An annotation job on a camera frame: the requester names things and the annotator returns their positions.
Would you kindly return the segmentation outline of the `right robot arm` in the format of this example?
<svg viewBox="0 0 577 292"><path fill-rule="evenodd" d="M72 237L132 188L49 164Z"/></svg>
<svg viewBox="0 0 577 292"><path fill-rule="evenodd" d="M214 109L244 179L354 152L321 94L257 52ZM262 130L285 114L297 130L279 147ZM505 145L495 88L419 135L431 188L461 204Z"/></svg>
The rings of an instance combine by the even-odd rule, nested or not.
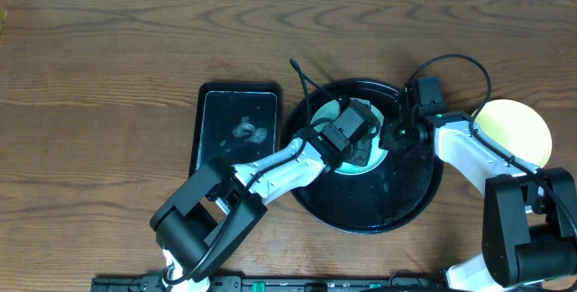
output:
<svg viewBox="0 0 577 292"><path fill-rule="evenodd" d="M467 291L539 291L576 274L576 187L565 169L541 169L487 136L465 113L408 114L385 122L388 151L431 151L483 195L481 254L446 272Z"/></svg>

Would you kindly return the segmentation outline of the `yellow plate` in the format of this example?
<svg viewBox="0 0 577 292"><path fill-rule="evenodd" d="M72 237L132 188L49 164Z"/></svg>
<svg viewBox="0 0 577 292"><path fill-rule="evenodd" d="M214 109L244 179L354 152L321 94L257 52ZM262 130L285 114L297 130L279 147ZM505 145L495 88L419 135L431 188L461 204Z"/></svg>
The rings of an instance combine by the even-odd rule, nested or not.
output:
<svg viewBox="0 0 577 292"><path fill-rule="evenodd" d="M492 100L481 109L475 122L516 157L541 168L549 161L551 132L541 115L528 105L510 99Z"/></svg>

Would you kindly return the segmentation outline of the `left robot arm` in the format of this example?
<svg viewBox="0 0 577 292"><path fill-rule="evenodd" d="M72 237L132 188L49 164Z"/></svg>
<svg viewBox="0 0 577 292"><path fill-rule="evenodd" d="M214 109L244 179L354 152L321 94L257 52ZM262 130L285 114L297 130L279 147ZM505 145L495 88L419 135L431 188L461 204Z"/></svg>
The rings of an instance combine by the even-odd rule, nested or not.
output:
<svg viewBox="0 0 577 292"><path fill-rule="evenodd" d="M268 203L349 162L376 136L371 128L348 134L332 123L299 130L282 150L245 164L216 158L156 211L150 226L167 261L167 287L205 282L239 247L267 212Z"/></svg>

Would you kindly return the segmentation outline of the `white plate with M stain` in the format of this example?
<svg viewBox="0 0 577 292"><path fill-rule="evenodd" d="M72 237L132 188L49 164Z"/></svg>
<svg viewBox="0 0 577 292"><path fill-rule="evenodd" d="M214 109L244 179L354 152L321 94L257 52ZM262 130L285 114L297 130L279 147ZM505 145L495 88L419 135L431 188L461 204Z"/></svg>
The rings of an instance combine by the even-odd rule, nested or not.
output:
<svg viewBox="0 0 577 292"><path fill-rule="evenodd" d="M323 106L321 106L313 115L311 123L316 122L318 119L329 118L334 120L339 114L339 105L335 101L330 101ZM388 151L383 150L379 147L380 136L376 135L372 139L371 155L369 158L369 163L365 167L356 167L352 164L344 163L341 167L337 168L334 172L337 174L345 176L357 176L367 172L370 172L377 168L382 161L386 158Z"/></svg>

